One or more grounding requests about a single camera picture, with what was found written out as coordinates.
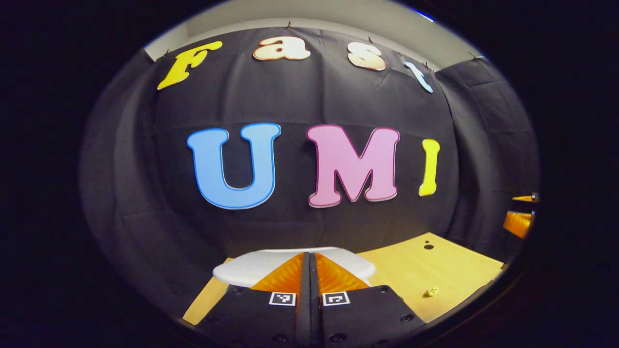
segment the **blue letter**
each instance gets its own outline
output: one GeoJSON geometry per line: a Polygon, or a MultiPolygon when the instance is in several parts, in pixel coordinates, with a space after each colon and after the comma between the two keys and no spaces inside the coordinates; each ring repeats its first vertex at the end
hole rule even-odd
{"type": "Polygon", "coordinates": [[[249,209],[271,196],[275,188],[273,140],[282,133],[275,123],[254,123],[241,129],[251,146],[254,181],[245,188],[232,188],[223,176],[222,145],[228,141],[225,129],[195,132],[187,138],[194,152],[197,186],[204,199],[224,209],[249,209]]]}
{"type": "Polygon", "coordinates": [[[413,65],[413,63],[404,62],[404,65],[409,67],[410,70],[413,70],[413,74],[415,74],[415,77],[417,78],[419,83],[422,85],[422,87],[426,91],[428,91],[428,93],[432,93],[432,87],[430,87],[430,85],[428,85],[428,83],[425,82],[425,80],[423,79],[423,73],[419,69],[417,69],[417,67],[413,65]]]}

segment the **white ceiling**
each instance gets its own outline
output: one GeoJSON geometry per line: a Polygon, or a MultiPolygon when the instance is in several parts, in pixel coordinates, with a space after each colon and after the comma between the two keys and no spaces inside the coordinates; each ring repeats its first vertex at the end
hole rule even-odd
{"type": "Polygon", "coordinates": [[[472,45],[412,9],[387,0],[231,0],[212,7],[157,38],[145,49],[158,58],[167,49],[221,33],[286,26],[322,28],[402,52],[434,70],[482,54],[472,45]]]}

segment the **letter m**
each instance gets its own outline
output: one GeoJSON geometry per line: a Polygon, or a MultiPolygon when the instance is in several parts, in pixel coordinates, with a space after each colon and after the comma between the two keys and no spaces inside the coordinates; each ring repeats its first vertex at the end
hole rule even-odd
{"type": "Polygon", "coordinates": [[[307,138],[316,144],[318,162],[316,192],[309,197],[310,206],[326,208],[342,201],[342,195],[335,190],[336,175],[351,202],[361,196],[370,175],[372,181],[365,191],[365,199],[378,202],[396,196],[395,156],[400,134],[395,129],[374,129],[361,156],[340,126],[320,124],[310,127],[307,138]]]}

